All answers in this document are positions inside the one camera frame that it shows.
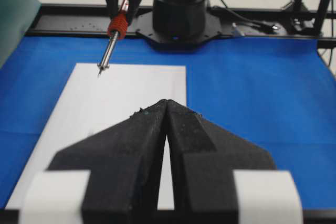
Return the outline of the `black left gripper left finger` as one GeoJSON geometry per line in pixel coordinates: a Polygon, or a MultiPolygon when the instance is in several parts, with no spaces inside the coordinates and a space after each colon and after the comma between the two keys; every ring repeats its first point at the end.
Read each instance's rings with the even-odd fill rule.
{"type": "Polygon", "coordinates": [[[49,170],[89,170],[84,223],[148,223],[156,212],[167,101],[58,151],[49,170]]]}

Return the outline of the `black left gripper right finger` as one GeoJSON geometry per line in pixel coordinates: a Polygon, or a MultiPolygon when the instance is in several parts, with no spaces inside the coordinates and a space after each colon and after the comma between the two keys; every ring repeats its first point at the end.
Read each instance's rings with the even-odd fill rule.
{"type": "Polygon", "coordinates": [[[235,169],[275,170],[265,149],[168,100],[175,210],[183,223],[238,223],[235,169]]]}

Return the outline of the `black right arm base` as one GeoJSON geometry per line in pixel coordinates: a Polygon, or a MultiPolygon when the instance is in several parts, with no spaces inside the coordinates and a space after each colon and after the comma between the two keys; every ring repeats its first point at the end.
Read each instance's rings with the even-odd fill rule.
{"type": "Polygon", "coordinates": [[[165,48],[202,45],[222,35],[220,20],[208,5],[208,0],[153,0],[152,11],[136,19],[135,32],[165,48]]]}

